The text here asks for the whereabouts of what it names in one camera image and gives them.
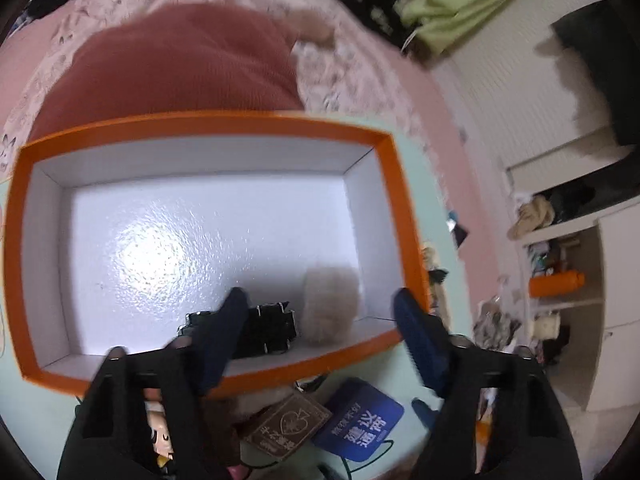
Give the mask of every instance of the orange bottle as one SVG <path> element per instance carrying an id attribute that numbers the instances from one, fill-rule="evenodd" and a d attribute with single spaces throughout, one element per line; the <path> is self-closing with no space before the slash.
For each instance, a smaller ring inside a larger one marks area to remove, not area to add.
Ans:
<path id="1" fill-rule="evenodd" d="M 529 280 L 529 297 L 558 296 L 578 290 L 584 285 L 584 274 L 577 270 L 557 272 L 550 276 L 534 276 Z"/>

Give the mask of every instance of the brown card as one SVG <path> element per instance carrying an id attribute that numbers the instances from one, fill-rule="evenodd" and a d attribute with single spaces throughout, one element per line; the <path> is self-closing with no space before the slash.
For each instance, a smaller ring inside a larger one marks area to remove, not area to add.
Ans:
<path id="1" fill-rule="evenodd" d="M 264 413 L 244 440 L 282 460 L 302 446 L 330 416 L 331 412 L 312 397 L 296 391 Z"/>

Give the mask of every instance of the blue card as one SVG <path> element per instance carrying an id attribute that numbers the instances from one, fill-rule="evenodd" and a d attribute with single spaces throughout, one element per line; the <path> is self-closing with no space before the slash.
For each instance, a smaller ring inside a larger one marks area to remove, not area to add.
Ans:
<path id="1" fill-rule="evenodd" d="M 344 381 L 325 406 L 334 415 L 312 442 L 354 462 L 370 458 L 404 413 L 401 404 L 357 378 Z"/>

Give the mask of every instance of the cabinet door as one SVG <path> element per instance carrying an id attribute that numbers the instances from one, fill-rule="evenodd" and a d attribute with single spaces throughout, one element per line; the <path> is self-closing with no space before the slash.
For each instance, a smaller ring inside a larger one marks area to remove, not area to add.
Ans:
<path id="1" fill-rule="evenodd" d="M 640 402 L 640 321 L 605 329 L 587 410 Z"/>
<path id="2" fill-rule="evenodd" d="M 640 204 L 600 219 L 604 326 L 640 320 Z"/>

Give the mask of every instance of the cat print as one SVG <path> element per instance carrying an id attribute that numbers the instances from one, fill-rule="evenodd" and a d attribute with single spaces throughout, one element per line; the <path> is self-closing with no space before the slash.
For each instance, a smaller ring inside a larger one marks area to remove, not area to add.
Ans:
<path id="1" fill-rule="evenodd" d="M 15 137 L 9 142 L 9 137 L 4 135 L 2 138 L 2 152 L 0 153 L 0 172 L 4 173 L 9 165 L 9 160 L 14 154 Z"/>

